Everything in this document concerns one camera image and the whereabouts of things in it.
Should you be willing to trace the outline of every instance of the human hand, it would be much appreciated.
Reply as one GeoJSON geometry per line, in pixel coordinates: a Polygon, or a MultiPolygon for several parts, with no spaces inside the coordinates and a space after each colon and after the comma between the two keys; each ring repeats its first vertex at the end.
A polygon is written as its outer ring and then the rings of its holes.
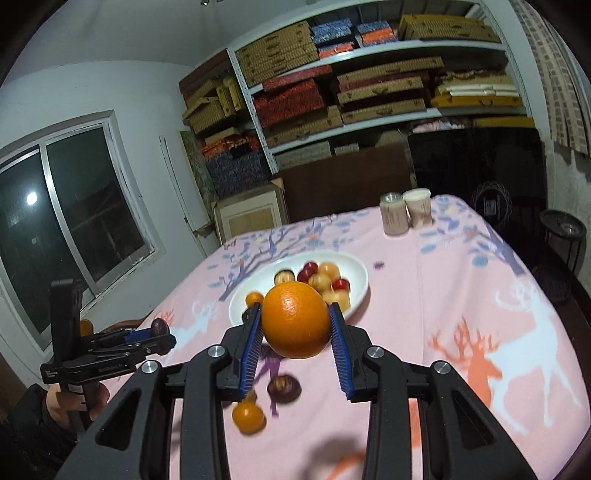
{"type": "MultiPolygon", "coordinates": [[[[96,420],[102,413],[109,401],[109,390],[102,383],[98,388],[98,404],[89,411],[91,420],[96,420]]],[[[45,397],[47,411],[49,415],[61,428],[67,430],[70,428],[69,411],[86,411],[84,402],[84,395],[77,395],[72,392],[62,392],[58,384],[53,384],[49,387],[47,396],[45,397]]]]}

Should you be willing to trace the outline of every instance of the black handle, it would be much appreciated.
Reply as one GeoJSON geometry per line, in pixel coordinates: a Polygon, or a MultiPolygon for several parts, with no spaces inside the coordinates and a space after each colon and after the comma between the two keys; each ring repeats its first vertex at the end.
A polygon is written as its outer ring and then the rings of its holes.
{"type": "Polygon", "coordinates": [[[221,345],[201,351],[189,362],[181,423],[181,480],[229,480],[222,403],[217,373],[230,364],[221,345]]]}
{"type": "Polygon", "coordinates": [[[168,480],[174,398],[159,362],[145,362],[92,423],[56,480],[168,480]]]}
{"type": "Polygon", "coordinates": [[[407,377],[402,361],[381,347],[363,362],[379,376],[371,404],[363,480],[409,480],[412,474],[407,377]]]}
{"type": "Polygon", "coordinates": [[[537,479],[508,433],[451,365],[432,364],[429,383],[433,395],[426,414],[429,462],[424,456],[423,462],[431,471],[425,471],[423,478],[537,479]]]}

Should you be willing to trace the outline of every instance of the white cup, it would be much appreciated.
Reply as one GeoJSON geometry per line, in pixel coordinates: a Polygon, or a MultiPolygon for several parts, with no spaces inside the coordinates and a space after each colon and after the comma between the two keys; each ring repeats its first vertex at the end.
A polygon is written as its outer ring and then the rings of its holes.
{"type": "Polygon", "coordinates": [[[413,228],[419,229],[433,224],[431,218],[431,191],[429,189],[413,189],[402,194],[407,204],[413,228]]]}

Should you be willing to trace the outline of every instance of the ceiling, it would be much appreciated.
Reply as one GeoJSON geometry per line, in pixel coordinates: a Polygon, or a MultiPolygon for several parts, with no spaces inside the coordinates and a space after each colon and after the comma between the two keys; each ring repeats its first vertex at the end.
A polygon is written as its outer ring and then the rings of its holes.
{"type": "Polygon", "coordinates": [[[69,0],[35,33],[7,82],[68,63],[195,66],[249,30],[314,0],[69,0]]]}

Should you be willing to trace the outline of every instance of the white bowl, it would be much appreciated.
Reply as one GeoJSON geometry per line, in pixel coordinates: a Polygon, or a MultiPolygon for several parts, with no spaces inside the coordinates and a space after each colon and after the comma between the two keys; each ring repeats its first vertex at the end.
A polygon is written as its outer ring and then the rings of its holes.
{"type": "Polygon", "coordinates": [[[228,307],[232,326],[242,325],[242,313],[246,310],[246,295],[252,291],[259,291],[263,295],[266,295],[275,286],[274,278],[279,270],[291,270],[297,276],[299,271],[304,267],[304,264],[308,262],[316,262],[318,265],[322,262],[333,262],[339,267],[341,277],[349,280],[351,284],[351,292],[349,294],[351,307],[343,314],[345,320],[349,318],[359,308],[359,305],[361,305],[368,292],[368,271],[365,265],[353,255],[333,252],[331,250],[317,250],[277,260],[274,263],[265,265],[245,279],[235,290],[228,307]]]}

